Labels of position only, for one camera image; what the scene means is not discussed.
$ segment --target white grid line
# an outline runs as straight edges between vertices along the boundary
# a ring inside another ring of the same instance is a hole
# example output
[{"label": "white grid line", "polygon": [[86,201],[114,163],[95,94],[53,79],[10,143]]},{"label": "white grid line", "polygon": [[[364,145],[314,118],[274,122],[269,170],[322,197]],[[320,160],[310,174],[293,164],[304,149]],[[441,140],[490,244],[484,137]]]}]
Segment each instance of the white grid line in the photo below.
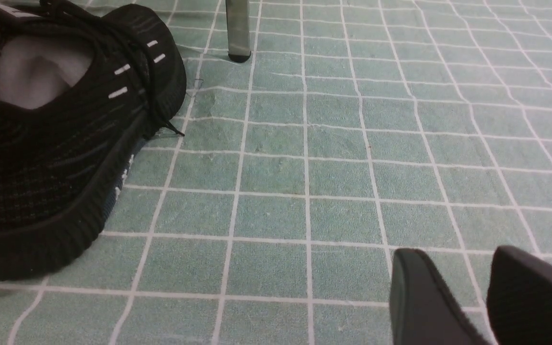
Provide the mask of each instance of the white grid line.
[{"label": "white grid line", "polygon": [[[323,23],[323,24],[341,24],[340,22],[335,22],[335,21],[329,21],[329,20],[316,20],[316,19],[304,19],[304,20],[300,20],[300,19],[295,19],[295,18],[278,18],[278,17],[263,17],[262,20],[277,20],[277,21],[281,21],[281,22],[306,22],[306,23]],[[347,22],[346,25],[350,25],[350,26],[367,26],[367,27],[372,27],[372,28],[403,28],[403,29],[423,29],[421,28],[420,26],[412,26],[412,25],[405,25],[405,24],[373,24],[373,23],[356,23],[356,22]],[[201,26],[180,26],[180,25],[170,25],[169,26],[170,28],[175,28],[175,29],[193,29],[193,30],[208,30],[207,28],[202,28]],[[442,28],[440,26],[431,26],[429,29],[431,30],[436,30],[436,31],[466,31],[467,29],[464,29],[464,28]],[[473,28],[471,29],[473,31],[480,31],[480,32],[488,32],[488,33],[507,33],[506,31],[502,31],[502,30],[499,30],[499,29],[482,29],[482,28]],[[222,32],[222,33],[225,33],[227,32],[226,29],[216,29],[217,32]],[[259,29],[259,31],[257,30],[252,30],[251,31],[252,33],[260,33],[260,34],[269,34],[269,35],[289,35],[289,36],[296,36],[296,37],[300,37],[300,35],[295,35],[295,34],[289,34],[289,33],[279,33],[279,32],[274,32],[274,31],[261,31]],[[533,33],[526,33],[524,31],[512,31],[512,33],[514,34],[518,34],[518,35],[528,35],[528,36],[532,36],[532,37],[552,37],[552,35],[549,35],[549,34],[546,34],[546,35],[542,35],[542,34],[533,34]],[[325,39],[338,39],[337,37],[320,37],[320,38],[325,38]]]},{"label": "white grid line", "polygon": [[[110,290],[103,288],[80,288],[80,287],[63,287],[63,286],[32,286],[26,284],[1,283],[0,290],[8,291],[32,291],[37,293],[75,293],[79,295],[105,295],[105,296],[121,296],[129,297],[129,290]],[[134,293],[135,297],[148,297],[154,299],[208,299],[219,300],[219,295],[210,295],[206,293],[179,293],[179,292],[153,292],[153,291],[138,291]],[[352,301],[343,299],[297,299],[293,297],[264,297],[250,295],[226,295],[226,301],[255,301],[267,303],[299,303],[299,304],[318,304],[331,306],[357,306],[370,308],[389,308],[387,302],[376,301]],[[482,312],[475,306],[463,306],[464,312]]]},{"label": "white grid line", "polygon": [[[219,7],[221,6],[221,3],[222,3],[222,0],[218,0],[218,1],[219,2],[217,4],[217,8],[215,9],[214,17],[213,17],[213,20],[212,20],[212,28],[215,28],[215,26],[217,24],[217,17],[218,17],[217,13],[218,13]],[[178,0],[175,0],[174,4],[173,4],[172,13],[175,13],[175,9],[176,9],[177,6],[178,6]],[[204,49],[204,55],[208,51],[208,48],[210,46],[210,41],[212,41],[212,34],[213,34],[213,31],[210,31],[210,33],[208,33],[208,38],[207,38],[207,41],[206,41],[206,48]],[[198,65],[197,65],[197,72],[196,72],[196,76],[195,76],[195,88],[198,88],[198,86],[199,86],[199,76],[200,76],[200,73],[201,73],[202,63],[203,63],[203,61],[200,59]],[[186,130],[186,127],[188,125],[188,119],[191,116],[191,110],[193,109],[193,104],[194,103],[195,103],[195,98],[191,99],[191,102],[189,103],[189,105],[187,107],[186,114],[184,116],[184,122],[183,122],[183,125],[182,125],[182,131]],[[182,146],[182,137],[177,139],[176,148],[179,149],[181,146]],[[169,184],[171,183],[171,180],[173,178],[173,170],[174,170],[174,167],[176,165],[177,158],[178,158],[178,153],[175,152],[172,156],[172,159],[171,159],[171,162],[170,162],[170,165],[169,165],[169,170],[167,172],[166,181],[163,185],[164,188],[169,186]],[[161,208],[162,208],[163,203],[165,201],[166,195],[167,195],[167,191],[163,190],[161,192],[160,196],[159,196],[159,200],[158,200],[157,205],[155,207],[155,212],[153,213],[151,224],[150,224],[150,227],[149,227],[149,233],[147,235],[146,242],[144,244],[144,249],[142,250],[142,256],[140,258],[140,262],[138,263],[138,268],[136,270],[136,274],[135,274],[135,276],[134,276],[134,278],[131,282],[131,293],[129,295],[129,298],[127,299],[127,304],[125,305],[125,309],[123,310],[123,314],[121,314],[120,318],[116,322],[116,325],[115,325],[114,329],[112,330],[112,334],[110,335],[110,341],[109,341],[110,345],[116,345],[116,340],[118,339],[121,328],[125,324],[125,321],[127,320],[127,317],[129,316],[129,314],[131,312],[131,308],[132,308],[134,300],[135,300],[135,292],[138,290],[138,285],[140,284],[140,280],[142,279],[142,272],[144,271],[144,266],[146,265],[146,260],[147,260],[148,255],[149,255],[150,246],[152,244],[152,239],[153,239],[152,235],[155,233],[156,223],[157,223],[157,220],[159,218],[159,214],[161,213]]]},{"label": "white grid line", "polygon": [[[344,16],[344,3],[342,0],[340,0],[340,19],[342,20],[342,28],[344,29],[344,37],[348,37],[348,32],[346,28],[346,20]],[[368,160],[368,168],[370,172],[370,183],[372,186],[372,194],[374,195],[374,203],[376,205],[376,213],[377,217],[379,219],[379,230],[380,230],[380,238],[383,244],[388,244],[387,240],[387,233],[385,228],[385,219],[383,218],[383,211],[380,205],[380,196],[379,196],[379,189],[376,184],[376,175],[374,171],[374,162],[372,159],[372,149],[370,148],[370,141],[368,140],[368,132],[366,131],[366,121],[363,116],[363,99],[361,98],[361,92],[359,91],[359,85],[357,84],[357,75],[355,74],[355,66],[353,65],[353,59],[352,59],[352,53],[351,53],[351,45],[348,41],[348,38],[346,39],[346,50],[348,52],[348,58],[349,58],[349,64],[350,64],[350,70],[351,70],[351,77],[353,78],[353,85],[355,86],[355,93],[357,94],[359,98],[359,123],[361,125],[361,133],[363,136],[364,146],[366,146],[366,157]],[[387,269],[389,272],[389,277],[392,276],[393,271],[393,262],[391,261],[391,253],[388,251],[388,249],[385,248],[385,262],[387,264]]]},{"label": "white grid line", "polygon": [[[259,2],[259,14],[257,19],[256,27],[259,28],[259,25],[261,23],[261,9],[263,7],[262,2]],[[251,95],[253,91],[253,77],[254,77],[254,69],[256,67],[256,61],[257,61],[257,55],[254,53],[257,50],[257,46],[259,44],[259,35],[254,35],[254,45],[252,48],[252,60],[250,65],[250,74],[248,77],[248,91],[247,91],[247,99],[246,99],[246,110],[244,114],[244,125],[242,130],[242,140],[240,144],[240,151],[244,152],[246,147],[246,139],[247,139],[247,133],[248,133],[248,118],[250,116],[250,101],[251,101]],[[227,284],[229,280],[229,272],[230,272],[230,264],[231,264],[231,253],[233,250],[233,238],[236,231],[236,216],[237,216],[237,207],[238,202],[240,199],[240,188],[242,184],[242,169],[244,164],[244,155],[240,155],[239,161],[238,161],[238,168],[237,168],[237,176],[236,176],[236,193],[234,194],[234,201],[233,206],[231,210],[231,219],[230,219],[230,229],[229,229],[229,240],[227,241],[227,249],[225,253],[225,262],[223,265],[223,277],[221,280],[221,294],[219,298],[219,304],[217,309],[217,317],[214,325],[214,331],[212,333],[212,345],[218,345],[219,343],[219,337],[221,332],[221,324],[223,323],[223,314],[225,309],[225,297],[227,295]]]},{"label": "white grid line", "polygon": [[[237,88],[230,88],[230,87],[220,87],[220,86],[214,86],[214,87],[205,87],[201,89],[192,89],[196,93],[201,92],[210,92],[214,90],[222,90],[222,91],[229,91],[229,92],[236,92],[236,93],[247,93],[245,90],[240,90]],[[264,91],[264,90],[254,90],[252,94],[304,94],[302,91]],[[357,95],[352,94],[333,94],[333,93],[326,93],[326,92],[312,92],[308,91],[308,95],[313,96],[333,96],[338,98],[359,98]],[[387,97],[387,96],[362,96],[364,100],[392,100],[392,101],[412,101],[412,98],[402,98],[402,97]],[[470,102],[466,103],[464,101],[458,101],[458,100],[430,100],[430,99],[423,99],[423,98],[417,98],[418,102],[422,103],[441,103],[441,104],[471,104],[471,105],[486,105],[491,107],[504,107],[504,108],[512,108],[512,109],[521,109],[520,105],[517,104],[496,104],[496,103],[482,103],[482,102]],[[551,111],[552,107],[539,107],[534,105],[526,105],[524,106],[524,109],[532,110],[532,111]]]},{"label": "white grid line", "polygon": [[[299,32],[300,52],[301,52],[301,67],[302,67],[302,86],[304,95],[302,100],[302,117],[304,128],[304,196],[305,196],[305,225],[306,225],[306,294],[309,300],[314,298],[313,281],[312,281],[312,225],[311,225],[311,182],[310,182],[310,163],[308,153],[308,84],[306,82],[306,63],[305,63],[305,40],[304,40],[304,0],[299,0]],[[314,330],[314,306],[308,303],[308,343],[314,345],[315,330]]]},{"label": "white grid line", "polygon": [[[200,193],[200,194],[217,194],[217,195],[240,195],[240,196],[268,196],[280,198],[305,198],[301,194],[282,194],[282,193],[262,193],[262,192],[236,192],[233,190],[203,190],[191,188],[162,188],[159,186],[142,186],[126,184],[125,188],[139,190],[167,190],[168,192],[183,192],[183,193]],[[331,195],[310,195],[311,199],[317,200],[343,200],[343,201],[375,201],[374,197],[363,196],[331,196]],[[501,210],[535,210],[540,212],[552,212],[550,207],[540,206],[515,206],[515,205],[493,205],[493,204],[473,204],[473,203],[446,203],[445,201],[426,201],[426,200],[402,200],[402,199],[379,199],[381,203],[393,203],[403,205],[434,205],[434,206],[450,206],[450,207],[486,207]]]}]

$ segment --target shoe insole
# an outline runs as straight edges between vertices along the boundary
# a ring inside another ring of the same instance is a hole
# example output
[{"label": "shoe insole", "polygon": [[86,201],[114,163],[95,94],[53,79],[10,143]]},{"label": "shoe insole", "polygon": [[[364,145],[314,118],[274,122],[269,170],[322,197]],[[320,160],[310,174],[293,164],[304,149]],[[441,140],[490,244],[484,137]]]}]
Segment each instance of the shoe insole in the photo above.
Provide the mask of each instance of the shoe insole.
[{"label": "shoe insole", "polygon": [[93,59],[82,42],[18,36],[0,55],[0,101],[37,109],[74,87]]}]

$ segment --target shoe sole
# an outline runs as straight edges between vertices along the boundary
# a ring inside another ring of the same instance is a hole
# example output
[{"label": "shoe sole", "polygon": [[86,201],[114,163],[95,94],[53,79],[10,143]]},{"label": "shoe sole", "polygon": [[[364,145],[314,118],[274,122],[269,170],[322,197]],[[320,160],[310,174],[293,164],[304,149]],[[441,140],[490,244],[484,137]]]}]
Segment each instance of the shoe sole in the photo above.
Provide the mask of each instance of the shoe sole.
[{"label": "shoe sole", "polygon": [[[176,49],[177,73],[157,103],[173,118],[186,95],[186,70]],[[133,157],[159,127],[141,111],[68,209],[34,225],[0,233],[0,280],[31,279],[71,264],[103,231]]]},{"label": "shoe sole", "polygon": [[389,310],[394,345],[489,344],[467,319],[423,251],[395,251]]}]

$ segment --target white stripe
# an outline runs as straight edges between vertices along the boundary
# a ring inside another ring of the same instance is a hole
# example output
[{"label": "white stripe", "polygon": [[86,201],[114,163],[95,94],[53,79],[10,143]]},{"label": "white stripe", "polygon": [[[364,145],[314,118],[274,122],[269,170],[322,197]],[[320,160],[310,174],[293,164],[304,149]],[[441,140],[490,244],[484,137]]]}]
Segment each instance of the white stripe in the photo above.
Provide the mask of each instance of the white stripe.
[{"label": "white stripe", "polygon": [[126,93],[127,91],[129,91],[129,90],[127,90],[127,87],[121,88],[120,90],[118,90],[118,91],[116,91],[116,92],[112,92],[112,93],[110,94],[110,96],[108,96],[108,98],[110,98],[110,100],[111,100],[112,98],[118,97],[118,96],[120,96],[121,94]]},{"label": "white stripe", "polygon": [[159,61],[162,61],[162,59],[165,59],[165,54],[161,54],[161,55],[159,55],[158,57],[156,57],[155,63],[157,63],[157,62],[159,62]]},{"label": "white stripe", "polygon": [[128,70],[129,68],[131,68],[131,66],[129,65],[124,65],[123,67],[117,69],[114,74],[116,74],[117,76],[123,72],[125,72],[125,70]]}]

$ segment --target black sneaker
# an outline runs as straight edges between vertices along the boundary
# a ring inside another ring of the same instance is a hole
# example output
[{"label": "black sneaker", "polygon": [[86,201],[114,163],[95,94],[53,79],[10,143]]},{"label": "black sneaker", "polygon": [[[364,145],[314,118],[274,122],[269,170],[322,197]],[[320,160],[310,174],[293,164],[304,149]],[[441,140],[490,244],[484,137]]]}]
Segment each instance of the black sneaker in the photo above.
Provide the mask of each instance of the black sneaker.
[{"label": "black sneaker", "polygon": [[[91,56],[75,85],[68,79],[78,70],[0,67],[0,80],[11,79],[0,81],[0,280],[52,273],[79,257],[103,230],[133,155],[162,127],[182,135],[169,120],[184,101],[186,72],[151,9],[127,5],[99,18],[68,0],[0,4],[0,59],[27,37],[74,42]],[[64,91],[43,104],[55,87],[22,97],[32,90],[18,87],[19,75],[34,72]]]}]

